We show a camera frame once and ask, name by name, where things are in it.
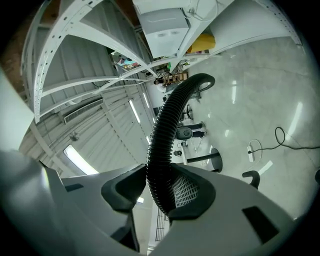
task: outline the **mesh grille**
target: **mesh grille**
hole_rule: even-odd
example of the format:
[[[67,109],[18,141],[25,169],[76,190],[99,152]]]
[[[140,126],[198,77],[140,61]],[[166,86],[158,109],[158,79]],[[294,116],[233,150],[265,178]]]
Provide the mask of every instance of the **mesh grille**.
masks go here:
[[[199,187],[183,175],[179,175],[172,185],[175,207],[185,206],[198,195]]]
[[[67,124],[69,123],[71,120],[75,119],[76,117],[78,117],[79,115],[81,115],[82,113],[96,107],[96,106],[99,106],[101,105],[102,103],[104,102],[104,99],[101,98],[101,99],[98,99],[94,102],[91,102],[90,104],[88,105],[85,105],[79,109],[77,109],[76,111],[66,115],[63,119],[64,119],[64,123]]]

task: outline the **air vent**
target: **air vent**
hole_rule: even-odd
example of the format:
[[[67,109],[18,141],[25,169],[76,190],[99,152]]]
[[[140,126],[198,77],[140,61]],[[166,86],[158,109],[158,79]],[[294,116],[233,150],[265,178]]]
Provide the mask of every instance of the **air vent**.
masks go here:
[[[104,102],[104,99],[98,99],[94,102],[89,103],[88,105],[85,105],[83,107],[78,108],[77,110],[71,112],[70,114],[66,115],[63,119],[64,119],[64,123],[67,124],[69,123],[71,120],[75,119],[76,117],[80,116],[81,114],[83,114],[84,112],[101,105]]]

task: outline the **corrugated metal wall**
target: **corrugated metal wall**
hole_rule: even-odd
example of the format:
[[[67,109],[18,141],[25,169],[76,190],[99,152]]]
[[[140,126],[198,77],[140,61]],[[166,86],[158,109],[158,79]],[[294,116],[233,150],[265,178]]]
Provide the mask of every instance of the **corrugated metal wall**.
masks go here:
[[[72,145],[98,172],[145,163],[148,149],[146,136],[150,136],[152,124],[143,95],[139,93],[141,87],[138,87],[140,85],[102,94],[104,107],[96,106],[67,124],[58,113],[54,113],[36,125],[45,143],[70,171],[62,170],[55,164],[31,130],[24,137],[20,151],[57,170],[62,177],[83,175],[63,153],[68,145]],[[132,99],[138,112],[140,124],[129,105],[129,99]],[[78,134],[78,141],[70,139],[72,132]]]

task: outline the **black cable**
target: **black cable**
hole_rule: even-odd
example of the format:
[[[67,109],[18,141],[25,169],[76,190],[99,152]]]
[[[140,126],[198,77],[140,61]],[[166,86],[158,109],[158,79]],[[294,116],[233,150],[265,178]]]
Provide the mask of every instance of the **black cable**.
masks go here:
[[[280,142],[279,139],[278,139],[278,136],[277,136],[277,130],[280,129],[283,133],[283,141]],[[254,152],[257,152],[257,151],[263,151],[263,150],[275,150],[276,148],[280,147],[280,146],[283,146],[283,147],[286,147],[286,148],[289,148],[289,149],[292,149],[292,150],[315,150],[315,149],[320,149],[320,146],[302,146],[302,147],[293,147],[293,146],[289,146],[289,145],[284,145],[284,142],[286,140],[286,134],[285,134],[285,131],[284,129],[282,129],[281,127],[277,127],[275,128],[274,130],[274,135],[275,135],[275,139],[276,139],[276,142],[278,142],[279,145],[275,146],[275,147],[266,147],[266,148],[259,148],[259,149],[256,149],[254,151],[248,151],[248,154],[251,154],[251,153],[254,153]]]

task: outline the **white box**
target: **white box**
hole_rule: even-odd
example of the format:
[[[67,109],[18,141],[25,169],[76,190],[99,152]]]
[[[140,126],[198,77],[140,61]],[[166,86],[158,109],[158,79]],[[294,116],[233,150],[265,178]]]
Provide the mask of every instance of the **white box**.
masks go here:
[[[153,58],[176,54],[188,23],[180,8],[137,14]]]

